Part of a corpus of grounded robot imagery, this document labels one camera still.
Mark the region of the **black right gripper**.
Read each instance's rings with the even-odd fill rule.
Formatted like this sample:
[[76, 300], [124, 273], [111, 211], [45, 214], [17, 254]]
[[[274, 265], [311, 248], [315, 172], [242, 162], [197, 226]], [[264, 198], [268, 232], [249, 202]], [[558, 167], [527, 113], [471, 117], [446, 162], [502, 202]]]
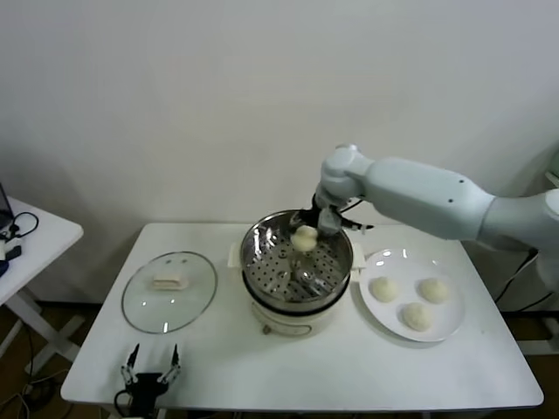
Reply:
[[317, 228], [318, 218], [321, 211], [326, 207], [326, 200], [323, 195], [314, 193], [312, 197], [311, 209], [298, 209], [289, 218], [289, 230], [297, 230], [301, 226]]

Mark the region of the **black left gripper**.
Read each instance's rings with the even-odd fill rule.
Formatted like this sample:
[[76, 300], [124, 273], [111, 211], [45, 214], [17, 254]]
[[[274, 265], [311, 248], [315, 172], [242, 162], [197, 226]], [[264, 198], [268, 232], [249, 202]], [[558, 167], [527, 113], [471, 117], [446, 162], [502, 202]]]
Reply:
[[137, 344], [121, 366], [121, 376], [131, 397], [129, 417], [155, 418], [155, 403], [164, 394], [164, 382], [174, 382], [181, 373], [178, 345], [174, 346], [169, 370], [164, 373], [135, 373], [135, 361], [139, 353]]

